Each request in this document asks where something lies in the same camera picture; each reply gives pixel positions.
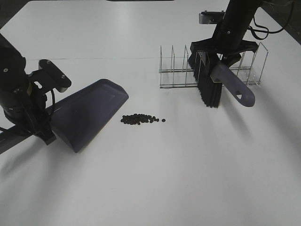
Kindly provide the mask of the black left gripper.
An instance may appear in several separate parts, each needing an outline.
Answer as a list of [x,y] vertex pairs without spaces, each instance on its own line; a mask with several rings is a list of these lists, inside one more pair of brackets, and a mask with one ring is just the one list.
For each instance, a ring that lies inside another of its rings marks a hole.
[[15,125],[14,129],[4,131],[21,137],[35,135],[49,145],[56,136],[50,127],[53,111],[46,111],[46,93],[53,93],[53,89],[42,87],[40,75],[41,70],[30,75],[24,71],[3,71],[3,111]]

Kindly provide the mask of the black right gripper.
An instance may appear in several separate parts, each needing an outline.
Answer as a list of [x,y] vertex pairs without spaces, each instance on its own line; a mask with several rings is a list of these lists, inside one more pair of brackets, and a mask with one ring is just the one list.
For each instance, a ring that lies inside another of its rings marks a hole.
[[240,61],[242,52],[256,52],[259,45],[254,41],[243,40],[246,29],[231,30],[216,28],[211,38],[192,42],[190,61],[195,61],[197,52],[223,54],[222,62],[230,68]]

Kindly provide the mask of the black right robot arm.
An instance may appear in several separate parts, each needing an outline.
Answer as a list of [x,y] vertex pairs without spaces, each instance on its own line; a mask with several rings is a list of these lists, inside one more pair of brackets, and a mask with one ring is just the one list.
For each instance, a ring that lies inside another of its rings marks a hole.
[[222,61],[229,67],[241,60],[240,53],[255,52],[257,43],[243,40],[243,37],[261,4],[261,0],[231,0],[225,12],[201,12],[200,24],[216,24],[216,27],[211,38],[191,43],[190,67],[195,68],[199,51],[222,54]]

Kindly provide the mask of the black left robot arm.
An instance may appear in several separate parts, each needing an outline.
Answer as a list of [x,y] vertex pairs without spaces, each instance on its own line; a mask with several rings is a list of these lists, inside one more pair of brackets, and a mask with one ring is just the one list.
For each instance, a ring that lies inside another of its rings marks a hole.
[[46,111],[46,94],[25,72],[26,59],[0,36],[0,105],[5,117],[18,127],[18,135],[35,135],[46,145],[56,140]]

